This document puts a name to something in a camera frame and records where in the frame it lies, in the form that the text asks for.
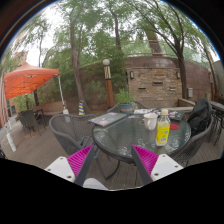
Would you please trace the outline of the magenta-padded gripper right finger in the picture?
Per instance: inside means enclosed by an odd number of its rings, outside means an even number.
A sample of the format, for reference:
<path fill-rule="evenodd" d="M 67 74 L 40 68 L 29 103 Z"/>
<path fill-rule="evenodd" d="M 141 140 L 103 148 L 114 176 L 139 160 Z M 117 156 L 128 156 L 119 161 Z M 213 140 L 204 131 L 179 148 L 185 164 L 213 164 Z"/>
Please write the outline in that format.
<path fill-rule="evenodd" d="M 167 154 L 157 155 L 137 145 L 131 146 L 131 154 L 144 185 L 182 169 L 182 166 Z"/>

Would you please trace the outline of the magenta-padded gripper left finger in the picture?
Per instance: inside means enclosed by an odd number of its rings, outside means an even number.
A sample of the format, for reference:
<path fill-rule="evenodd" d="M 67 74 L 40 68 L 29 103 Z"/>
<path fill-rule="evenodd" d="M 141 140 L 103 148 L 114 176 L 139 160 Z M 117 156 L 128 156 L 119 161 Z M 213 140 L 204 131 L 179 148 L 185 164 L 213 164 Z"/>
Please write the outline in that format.
<path fill-rule="evenodd" d="M 63 156 L 58 157 L 46 168 L 46 171 L 82 186 L 94 154 L 94 146 L 87 146 L 68 158 Z"/>

